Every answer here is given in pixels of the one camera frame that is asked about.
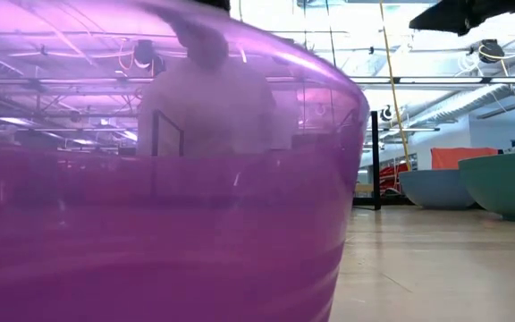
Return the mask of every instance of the teal bowl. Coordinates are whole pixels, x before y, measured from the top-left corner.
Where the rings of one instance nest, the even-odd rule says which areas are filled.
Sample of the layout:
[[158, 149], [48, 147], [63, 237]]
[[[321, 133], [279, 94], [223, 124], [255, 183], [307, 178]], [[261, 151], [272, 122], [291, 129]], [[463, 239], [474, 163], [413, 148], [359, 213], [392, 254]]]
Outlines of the teal bowl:
[[515, 221], [515, 154], [461, 160], [459, 168], [462, 181], [480, 206]]
[[399, 180], [407, 198], [422, 208], [461, 210], [474, 204], [459, 170], [409, 171], [400, 173]]

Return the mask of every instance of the ceiling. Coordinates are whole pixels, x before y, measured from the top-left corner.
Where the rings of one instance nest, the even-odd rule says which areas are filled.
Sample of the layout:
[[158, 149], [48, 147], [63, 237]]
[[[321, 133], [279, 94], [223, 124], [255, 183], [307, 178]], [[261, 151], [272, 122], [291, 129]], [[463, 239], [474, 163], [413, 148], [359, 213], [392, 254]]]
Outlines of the ceiling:
[[[493, 18], [464, 37], [410, 30], [409, 21], [430, 5], [431, 1], [427, 0], [385, 1], [384, 26], [394, 76], [502, 75], [501, 64], [479, 61], [477, 50], [483, 39], [497, 39], [507, 57], [505, 64], [515, 65], [515, 14]], [[144, 69], [129, 68], [132, 48], [138, 39], [152, 40], [165, 64], [185, 57], [168, 26], [151, 15], [120, 14], [115, 6], [104, 4], [81, 9], [67, 1], [53, 1], [40, 6], [40, 1], [0, 0], [0, 11], [4, 8], [7, 12], [0, 14], [0, 78], [151, 77]], [[383, 22], [375, 1], [348, 4], [332, 1], [327, 6], [302, 8], [295, 0], [232, 0], [231, 16], [292, 39], [351, 78], [389, 76]], [[10, 17], [21, 24], [10, 23]], [[243, 59], [253, 60], [270, 78], [282, 80], [293, 76], [274, 64], [262, 62], [258, 55], [235, 50], [231, 55], [247, 56]], [[35, 95], [37, 91], [29, 84], [6, 85], [0, 87], [0, 104], [4, 100], [8, 105], [38, 106], [48, 113], [124, 114], [128, 117], [97, 117], [86, 123], [70, 119], [53, 122], [65, 127], [86, 127], [88, 123], [106, 119], [113, 127], [131, 129], [136, 125], [132, 115], [140, 100], [139, 85], [120, 87], [115, 81], [60, 83], [44, 95]], [[361, 87], [371, 108], [394, 105], [393, 94], [386, 84], [369, 82]], [[451, 84], [399, 86], [398, 105], [405, 116], [415, 117], [463, 89], [475, 88], [467, 88], [466, 84], [458, 91]], [[383, 122], [382, 126], [394, 124]], [[120, 135], [117, 139], [131, 143], [133, 137]]]

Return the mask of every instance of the black pole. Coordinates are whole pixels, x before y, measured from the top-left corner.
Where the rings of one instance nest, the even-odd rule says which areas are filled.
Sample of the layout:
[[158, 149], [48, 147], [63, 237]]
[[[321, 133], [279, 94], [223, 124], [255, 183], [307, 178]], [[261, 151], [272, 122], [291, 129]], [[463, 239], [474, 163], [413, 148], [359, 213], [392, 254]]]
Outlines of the black pole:
[[158, 157], [158, 141], [160, 140], [160, 119], [157, 112], [152, 113], [152, 157]]
[[150, 174], [150, 196], [152, 197], [152, 200], [156, 199], [156, 178], [157, 178], [157, 171], [156, 171], [156, 160], [155, 157], [158, 157], [158, 142], [160, 140], [160, 118], [158, 118], [158, 113], [155, 111], [152, 113], [152, 173]]
[[178, 142], [178, 156], [184, 157], [184, 131], [179, 131], [179, 142]]
[[371, 112], [371, 139], [373, 141], [373, 201], [375, 210], [381, 209], [381, 177], [379, 161], [379, 117], [377, 111]]

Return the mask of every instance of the green bowl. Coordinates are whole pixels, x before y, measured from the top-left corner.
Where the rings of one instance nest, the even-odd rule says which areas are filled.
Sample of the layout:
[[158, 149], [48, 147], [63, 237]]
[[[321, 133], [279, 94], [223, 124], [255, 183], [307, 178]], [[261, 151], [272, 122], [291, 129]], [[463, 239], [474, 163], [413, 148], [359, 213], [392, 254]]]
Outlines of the green bowl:
[[461, 160], [459, 168], [464, 185], [480, 206], [515, 221], [515, 154]]

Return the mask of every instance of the bowl rim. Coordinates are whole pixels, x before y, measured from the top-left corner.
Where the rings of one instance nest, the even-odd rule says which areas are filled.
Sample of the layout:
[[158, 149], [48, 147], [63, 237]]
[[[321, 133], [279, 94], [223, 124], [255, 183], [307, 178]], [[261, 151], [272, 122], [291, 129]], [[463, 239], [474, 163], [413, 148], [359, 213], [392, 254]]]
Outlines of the bowl rim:
[[400, 172], [399, 175], [405, 175], [409, 173], [449, 173], [449, 172], [459, 172], [460, 169], [426, 169], [426, 170], [412, 170], [412, 171], [403, 171]]
[[495, 159], [495, 158], [498, 158], [499, 160], [504, 159], [504, 158], [515, 158], [515, 153], [501, 154], [501, 155], [494, 155], [494, 156], [485, 156], [485, 157], [470, 157], [470, 158], [460, 160], [458, 162], [458, 166], [460, 167], [461, 164], [481, 162], [482, 160]]

